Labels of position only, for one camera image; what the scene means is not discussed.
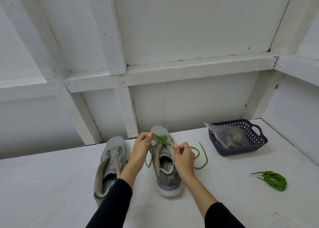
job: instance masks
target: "hand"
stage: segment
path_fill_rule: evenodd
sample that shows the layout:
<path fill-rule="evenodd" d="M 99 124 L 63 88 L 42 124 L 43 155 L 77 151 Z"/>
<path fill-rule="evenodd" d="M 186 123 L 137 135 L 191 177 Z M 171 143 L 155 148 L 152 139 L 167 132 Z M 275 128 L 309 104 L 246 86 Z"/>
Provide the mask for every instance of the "hand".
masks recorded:
<path fill-rule="evenodd" d="M 195 177 L 195 153 L 192 152 L 188 143 L 184 142 L 179 146 L 177 144 L 174 144 L 174 149 L 174 165 L 181 179 L 185 182 L 185 179 L 189 177 Z"/>
<path fill-rule="evenodd" d="M 150 147 L 149 142 L 153 140 L 152 133 L 142 132 L 136 138 L 133 147 L 133 153 L 130 159 L 130 162 L 134 162 L 138 172 L 141 171 L 148 149 Z"/>

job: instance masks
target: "shoe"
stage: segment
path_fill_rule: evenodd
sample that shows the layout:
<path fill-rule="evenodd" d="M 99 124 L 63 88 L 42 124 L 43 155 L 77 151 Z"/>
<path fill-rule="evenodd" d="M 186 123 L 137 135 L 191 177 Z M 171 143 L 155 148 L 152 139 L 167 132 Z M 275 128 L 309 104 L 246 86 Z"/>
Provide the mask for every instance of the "shoe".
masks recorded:
<path fill-rule="evenodd" d="M 166 136 L 166 142 L 170 145 L 163 145 L 158 140 L 151 146 L 150 152 L 157 178 L 159 193 L 164 197 L 175 197 L 183 191 L 184 185 L 174 166 L 174 141 L 171 135 L 163 126 L 154 126 L 151 133 L 158 136 Z"/>
<path fill-rule="evenodd" d="M 122 137 L 112 137 L 102 152 L 94 182 L 94 199 L 101 205 L 106 194 L 120 177 L 127 163 L 127 148 Z"/>

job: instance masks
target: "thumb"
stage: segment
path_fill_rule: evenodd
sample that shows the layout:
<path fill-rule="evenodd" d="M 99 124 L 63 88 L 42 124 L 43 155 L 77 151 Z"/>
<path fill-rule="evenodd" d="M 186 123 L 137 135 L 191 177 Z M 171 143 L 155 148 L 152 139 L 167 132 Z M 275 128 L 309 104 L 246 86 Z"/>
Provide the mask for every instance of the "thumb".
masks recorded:
<path fill-rule="evenodd" d="M 175 155 L 181 156 L 181 151 L 179 149 L 179 146 L 176 143 L 174 143 L 174 150 L 175 150 Z"/>
<path fill-rule="evenodd" d="M 150 143 L 153 140 L 153 135 L 152 133 L 148 133 L 145 137 L 145 139 L 142 141 L 144 142 L 145 145 L 147 145 L 148 143 Z"/>

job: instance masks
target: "black sleeve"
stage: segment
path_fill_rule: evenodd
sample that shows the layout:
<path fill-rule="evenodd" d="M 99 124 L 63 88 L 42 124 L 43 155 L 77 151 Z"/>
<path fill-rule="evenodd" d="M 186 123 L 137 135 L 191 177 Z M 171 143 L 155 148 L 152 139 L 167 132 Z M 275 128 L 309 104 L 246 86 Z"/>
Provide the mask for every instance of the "black sleeve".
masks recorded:
<path fill-rule="evenodd" d="M 205 215 L 205 228 L 212 227 L 245 228 L 220 202 L 212 204 Z"/>
<path fill-rule="evenodd" d="M 131 187 L 123 179 L 117 179 L 86 228 L 123 227 L 131 198 Z"/>

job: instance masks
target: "coiled green shoelace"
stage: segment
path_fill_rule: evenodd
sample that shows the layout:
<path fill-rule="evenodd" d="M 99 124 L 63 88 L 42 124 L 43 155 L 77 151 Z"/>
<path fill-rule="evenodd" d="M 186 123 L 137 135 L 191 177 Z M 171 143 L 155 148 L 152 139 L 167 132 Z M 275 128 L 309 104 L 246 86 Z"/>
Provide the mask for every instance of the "coiled green shoelace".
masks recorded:
<path fill-rule="evenodd" d="M 276 190 L 284 191 L 287 187 L 287 181 L 286 179 L 281 176 L 280 174 L 274 173 L 272 171 L 265 171 L 265 172 L 257 172 L 252 174 L 263 174 L 264 179 L 259 179 L 265 181 L 268 183 L 271 187 L 273 187 Z"/>
<path fill-rule="evenodd" d="M 165 135 L 163 135 L 163 136 L 158 136 L 158 135 L 156 135 L 156 134 L 153 134 L 153 136 L 155 137 L 155 141 L 158 141 L 158 143 L 161 143 L 161 144 L 164 145 L 164 146 L 171 146 L 171 145 L 166 141 L 167 136 L 165 136 Z M 205 162 L 205 164 L 204 164 L 203 166 L 201 166 L 201 167 L 194 167 L 194 169 L 202 169 L 202 168 L 205 167 L 205 166 L 207 165 L 207 163 L 208 163 L 208 158 L 207 158 L 205 149 L 203 148 L 203 146 L 201 145 L 200 142 L 199 142 L 199 144 L 200 144 L 200 146 L 202 147 L 202 150 L 204 151 L 205 158 L 206 158 L 206 162 Z M 190 148 L 191 148 L 191 149 L 195 149 L 195 150 L 198 152 L 198 154 L 195 156 L 195 159 L 198 158 L 199 155 L 200 155 L 199 150 L 198 150 L 196 147 L 190 147 Z M 145 164 L 146 164 L 147 167 L 150 167 L 151 164 L 152 164 L 152 160 L 151 160 L 151 162 L 150 162 L 149 165 L 147 165 L 146 160 L 145 160 Z"/>

